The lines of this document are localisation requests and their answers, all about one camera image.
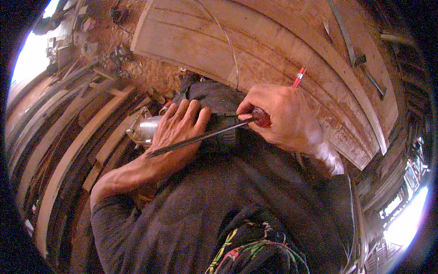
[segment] right hand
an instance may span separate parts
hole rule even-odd
[[[267,142],[286,151],[298,151],[315,155],[325,142],[318,121],[299,90],[279,85],[259,84],[253,86],[236,113],[239,119],[251,117],[254,107],[259,107],[271,116],[271,126],[258,127],[250,123],[251,129]]]

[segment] red pen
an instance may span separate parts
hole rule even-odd
[[[305,72],[306,72],[306,68],[301,67],[300,72],[298,73],[297,77],[295,78],[295,82],[292,85],[293,88],[296,88],[298,86]]]

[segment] screwdriver handle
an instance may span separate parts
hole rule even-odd
[[[256,119],[254,123],[261,128],[268,128],[271,125],[271,116],[259,107],[254,107],[252,117]]]

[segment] dark t-shirt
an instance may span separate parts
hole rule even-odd
[[[257,207],[283,225],[311,273],[338,273],[353,235],[348,178],[311,188],[289,153],[247,134],[239,154],[202,157],[158,185],[142,212],[124,195],[101,199],[91,222],[105,272],[204,273],[223,230]]]

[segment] wire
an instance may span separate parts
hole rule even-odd
[[[233,54],[234,65],[236,66],[236,80],[237,80],[236,91],[238,91],[238,89],[239,89],[239,79],[240,79],[239,66],[237,65],[236,54],[234,52],[234,48],[233,48],[233,45],[231,44],[231,40],[230,40],[230,38],[228,36],[228,33],[221,26],[221,24],[219,23],[219,20],[207,10],[207,8],[204,6],[204,4],[202,3],[201,0],[195,0],[195,1],[198,2],[204,8],[204,10],[216,21],[216,24],[219,26],[219,28],[222,30],[222,32],[226,36],[226,40],[228,41],[228,45],[230,46],[231,53]]]
[[[350,187],[350,198],[351,198],[351,199],[350,199],[350,201],[351,201],[351,203],[350,203],[350,205],[351,205],[351,219],[352,219],[352,221],[353,221],[353,240],[352,240],[352,243],[351,243],[350,254],[349,254],[348,257],[347,257],[347,264],[345,265],[344,269],[342,270],[342,273],[345,273],[345,270],[347,269],[348,264],[350,263],[351,255],[352,255],[352,253],[353,253],[354,238],[356,237],[356,227],[355,227],[355,224],[354,224],[353,191],[352,191],[352,189],[351,189],[351,180],[350,180],[350,177],[347,176],[347,178],[348,178],[348,186]]]

